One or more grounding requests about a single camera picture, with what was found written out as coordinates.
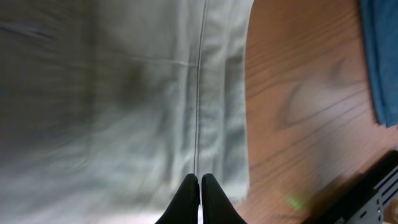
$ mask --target hardwood floor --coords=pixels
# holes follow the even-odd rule
[[[358,0],[257,0],[249,24],[248,223],[301,223],[314,196],[398,142],[370,99]]]

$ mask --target wood grain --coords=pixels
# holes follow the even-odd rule
[[[246,52],[248,223],[301,223],[317,192],[398,142],[375,123],[357,0],[258,0]]]

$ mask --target black object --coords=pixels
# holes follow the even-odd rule
[[[389,151],[326,212],[310,217],[314,224],[377,224],[398,192],[398,152]]]
[[[201,180],[204,224],[246,224],[239,216],[213,174]],[[200,194],[198,179],[188,174],[156,224],[196,224]]]

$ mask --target green light spot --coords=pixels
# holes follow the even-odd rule
[[[303,210],[303,204],[300,202],[299,199],[293,198],[293,197],[287,197],[287,202],[291,207],[293,207],[296,210]]]

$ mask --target blue towel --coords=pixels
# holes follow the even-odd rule
[[[360,0],[373,105],[380,125],[398,123],[398,1]]]

